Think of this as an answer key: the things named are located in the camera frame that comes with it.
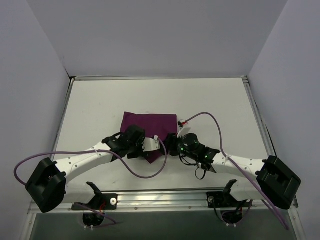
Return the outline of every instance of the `purple fabric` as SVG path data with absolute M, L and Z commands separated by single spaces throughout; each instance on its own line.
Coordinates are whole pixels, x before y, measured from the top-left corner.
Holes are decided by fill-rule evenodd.
M 166 139 L 168 134 L 178 132 L 177 115 L 174 114 L 134 114 L 125 111 L 120 131 L 126 131 L 130 125 L 137 125 L 143 128 L 146 138 L 152 138 L 157 135 L 162 141 Z M 154 151 L 145 159 L 152 164 L 161 156 L 161 152 Z

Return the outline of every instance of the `metal frame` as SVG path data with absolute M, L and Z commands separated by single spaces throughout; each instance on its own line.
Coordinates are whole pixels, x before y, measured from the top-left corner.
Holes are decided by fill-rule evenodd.
M 265 149 L 267 154 L 274 155 L 275 150 L 268 134 L 267 126 L 263 122 L 259 109 L 254 101 L 250 84 L 246 76 L 242 76 L 242 81 L 252 107 L 252 111 L 257 122 Z M 65 119 L 69 99 L 71 96 L 73 84 L 75 81 L 114 81 L 114 80 L 156 80 L 163 79 L 163 77 L 119 77 L 119 76 L 80 76 L 71 80 L 67 96 L 65 100 L 65 106 L 63 110 L 62 119 L 59 125 L 53 150 L 55 151 L 58 145 L 61 129 Z M 166 79 L 180 79 L 180 77 L 170 77 Z M 180 189 L 180 190 L 157 190 L 157 191 L 122 191 L 116 192 L 118 194 L 117 212 L 171 212 L 171 211 L 212 211 L 207 205 L 207 192 L 221 191 L 221 188 L 202 188 L 202 189 Z M 295 203 L 288 210 L 290 220 L 294 229 L 294 233 L 298 240 L 305 240 L 305 233 L 301 224 L 299 214 L 297 211 L 298 203 L 295 199 Z M 254 209 L 266 209 L 266 206 L 261 201 L 253 202 Z M 31 202 L 27 220 L 24 225 L 21 239 L 28 240 L 31 237 L 32 229 L 35 223 L 35 219 L 38 213 L 41 213 L 38 206 Z M 56 209 L 46 214 L 57 213 L 75 213 L 71 211 L 71 204 L 65 203 L 59 205 Z

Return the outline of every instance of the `screw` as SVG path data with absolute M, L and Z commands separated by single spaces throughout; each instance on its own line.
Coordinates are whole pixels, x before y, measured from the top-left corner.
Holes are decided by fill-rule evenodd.
M 212 204 L 214 202 L 214 200 L 215 200 L 215 198 L 213 196 L 208 197 L 208 202 L 209 203 Z
M 117 199 L 115 199 L 114 197 L 110 199 L 110 204 L 112 206 L 116 205 L 117 204 Z

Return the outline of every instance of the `folded cloth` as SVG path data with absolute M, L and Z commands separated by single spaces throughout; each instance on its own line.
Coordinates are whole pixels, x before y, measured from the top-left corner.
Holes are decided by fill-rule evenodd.
M 145 137 L 152 138 L 155 135 L 164 141 L 168 134 L 178 132 L 177 115 L 175 114 L 134 114 L 124 112 L 121 124 L 121 132 L 125 132 L 130 125 L 137 125 L 145 130 Z M 152 151 L 145 159 L 152 164 L 161 157 L 160 151 Z

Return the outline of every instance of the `wall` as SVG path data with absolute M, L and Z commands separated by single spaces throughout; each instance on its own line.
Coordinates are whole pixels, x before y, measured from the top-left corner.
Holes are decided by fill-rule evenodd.
M 320 2 L 289 0 L 249 74 L 277 154 L 302 179 L 307 239 L 320 228 Z
M 239 77 L 287 0 L 27 0 L 71 76 Z
M 14 178 L 52 149 L 69 79 L 25 0 L 0 2 L 0 239 L 18 239 L 31 198 Z M 24 181 L 38 160 L 18 174 Z

